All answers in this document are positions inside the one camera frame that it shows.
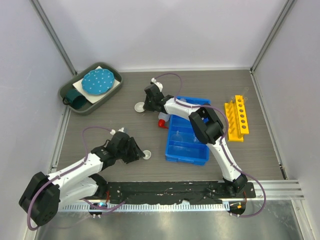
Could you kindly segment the small translucent plastic cup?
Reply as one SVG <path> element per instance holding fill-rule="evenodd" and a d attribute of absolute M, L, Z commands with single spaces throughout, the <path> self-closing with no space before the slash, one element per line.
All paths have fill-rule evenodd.
<path fill-rule="evenodd" d="M 144 154 L 144 157 L 143 157 L 144 160 L 149 160 L 152 156 L 152 153 L 149 150 L 144 150 L 143 154 Z"/>

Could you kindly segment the small white ceramic dish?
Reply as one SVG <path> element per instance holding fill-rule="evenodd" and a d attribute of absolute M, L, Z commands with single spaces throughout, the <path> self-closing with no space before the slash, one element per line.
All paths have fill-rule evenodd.
<path fill-rule="evenodd" d="M 145 111 L 144 105 L 145 105 L 144 102 L 138 102 L 138 103 L 135 104 L 134 110 L 135 110 L 137 113 L 143 113 L 143 112 Z"/>

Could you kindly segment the white squeeze bottle red cap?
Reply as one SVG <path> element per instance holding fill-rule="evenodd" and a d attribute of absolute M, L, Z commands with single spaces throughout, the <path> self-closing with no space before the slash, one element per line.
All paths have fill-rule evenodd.
<path fill-rule="evenodd" d="M 170 120 L 171 115 L 167 113 L 160 112 L 158 114 L 158 127 L 163 129 L 168 129 L 166 123 Z"/>

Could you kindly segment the blue divided plastic bin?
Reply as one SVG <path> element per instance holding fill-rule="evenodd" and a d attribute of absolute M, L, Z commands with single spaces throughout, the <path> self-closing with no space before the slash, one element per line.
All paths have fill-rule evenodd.
<path fill-rule="evenodd" d="M 172 132 L 179 131 L 183 141 L 170 140 Z M 209 160 L 210 150 L 203 143 L 193 143 L 195 135 L 189 120 L 171 115 L 168 125 L 165 159 L 169 162 L 188 163 L 203 166 Z"/>

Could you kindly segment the yellow test tube rack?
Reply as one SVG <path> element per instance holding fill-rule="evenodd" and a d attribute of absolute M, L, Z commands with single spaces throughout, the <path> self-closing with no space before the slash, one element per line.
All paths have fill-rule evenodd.
<path fill-rule="evenodd" d="M 245 103 L 242 95 L 235 95 L 235 103 L 224 103 L 224 111 L 228 120 L 227 138 L 229 142 L 243 142 L 244 136 L 250 133 Z"/>

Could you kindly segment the thin clear test tube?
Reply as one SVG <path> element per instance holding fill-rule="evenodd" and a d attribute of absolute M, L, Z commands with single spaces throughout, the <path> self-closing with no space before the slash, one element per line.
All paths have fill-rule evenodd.
<path fill-rule="evenodd" d="M 242 100 L 244 103 L 248 100 L 248 97 L 247 97 L 248 91 L 249 91 L 249 87 L 247 87 L 247 86 L 242 91 L 241 95 L 242 95 Z"/>

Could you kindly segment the clear glass beaker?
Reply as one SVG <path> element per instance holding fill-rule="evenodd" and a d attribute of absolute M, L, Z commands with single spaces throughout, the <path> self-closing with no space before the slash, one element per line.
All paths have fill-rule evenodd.
<path fill-rule="evenodd" d="M 196 137 L 195 134 L 193 135 L 193 143 L 195 143 L 195 144 L 199 144 L 200 143 L 200 141 L 198 140 L 198 138 Z"/>

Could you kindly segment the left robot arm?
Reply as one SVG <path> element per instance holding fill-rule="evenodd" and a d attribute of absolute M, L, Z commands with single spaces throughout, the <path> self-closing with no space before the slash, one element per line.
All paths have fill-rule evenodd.
<path fill-rule="evenodd" d="M 49 223 L 58 210 L 77 200 L 93 197 L 102 199 L 107 182 L 99 173 L 118 160 L 128 164 L 139 159 L 148 160 L 149 150 L 141 150 L 135 139 L 123 131 L 113 131 L 105 144 L 87 151 L 85 157 L 63 168 L 32 176 L 18 204 L 27 214 L 27 226 L 35 231 Z"/>

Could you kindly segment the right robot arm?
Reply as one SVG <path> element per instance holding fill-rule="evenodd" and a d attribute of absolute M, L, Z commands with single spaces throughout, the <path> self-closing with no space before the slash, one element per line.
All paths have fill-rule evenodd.
<path fill-rule="evenodd" d="M 210 149 L 218 162 L 226 193 L 233 198 L 242 194 L 248 179 L 228 149 L 225 140 L 227 131 L 216 114 L 218 110 L 210 104 L 191 104 L 172 95 L 164 96 L 162 85 L 157 83 L 147 86 L 144 92 L 146 98 L 143 108 L 146 111 L 178 116 L 190 122 L 195 137 Z"/>

